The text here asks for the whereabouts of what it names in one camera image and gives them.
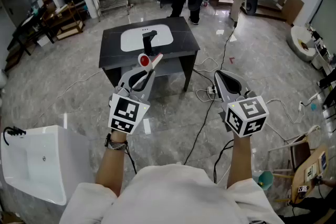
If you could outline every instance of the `marble floor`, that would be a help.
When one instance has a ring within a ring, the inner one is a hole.
[[[125,10],[116,9],[104,15],[100,22],[86,21],[84,32],[80,35],[36,47],[29,57],[24,55],[20,63],[10,71],[3,98],[1,128],[15,125],[23,129],[58,124],[85,135],[89,140],[90,165],[97,172],[104,153],[104,139],[109,132],[108,99],[113,93],[113,86],[103,72],[97,73],[85,82],[76,83],[62,97],[55,98],[75,81],[85,80],[99,71],[98,61],[102,32],[105,29],[124,24],[164,18],[171,12],[169,5],[160,9],[159,4],[137,4],[127,15]],[[182,15],[187,19],[188,11]],[[233,22],[228,18],[228,11],[203,7],[198,26],[190,28],[201,48],[196,62],[212,57],[221,64],[225,40],[233,30]],[[232,71],[248,81],[250,87],[265,101],[281,99],[288,113],[295,121],[298,118],[299,101],[307,100],[319,91],[316,82],[322,74],[308,63],[301,61],[288,47],[286,32],[290,27],[283,22],[240,14],[238,26],[234,32],[236,41],[229,42],[223,69]],[[197,69],[211,70],[216,65],[206,61]],[[214,71],[202,72],[213,80]],[[183,91],[182,73],[155,79],[150,96],[151,107],[146,118],[149,119],[151,133],[146,134],[139,125],[133,135],[129,135],[130,151],[137,169],[148,165],[165,165],[184,162],[195,140],[209,102],[201,102],[196,90],[206,89],[209,81],[193,73],[188,91]],[[268,104],[270,117],[268,123],[282,136],[289,138],[306,132],[312,125],[318,124],[321,130],[310,135],[311,147],[326,143],[329,156],[336,154],[336,137],[331,133],[333,122],[324,118],[329,113],[322,113],[323,93],[313,103],[317,108],[305,108],[301,123],[291,124],[280,102]],[[222,147],[233,138],[232,132],[226,132],[218,115],[221,103],[215,102],[194,152],[187,165],[204,169],[212,179],[214,163]],[[282,139],[269,126],[251,137],[255,170],[284,168],[288,165],[287,150],[268,153],[267,150],[283,145]],[[222,178],[230,165],[231,150],[225,151],[217,165],[217,178]],[[336,158],[331,161],[328,177],[334,176]],[[131,162],[126,156],[124,184],[134,177]],[[27,224],[58,223],[64,210],[49,202],[29,196],[4,182],[0,169],[3,190],[1,200],[6,210],[14,211]],[[227,175],[220,185],[225,186]],[[274,185],[266,194],[277,212],[290,215],[290,208],[273,202],[283,198],[290,185],[285,180],[275,179]]]

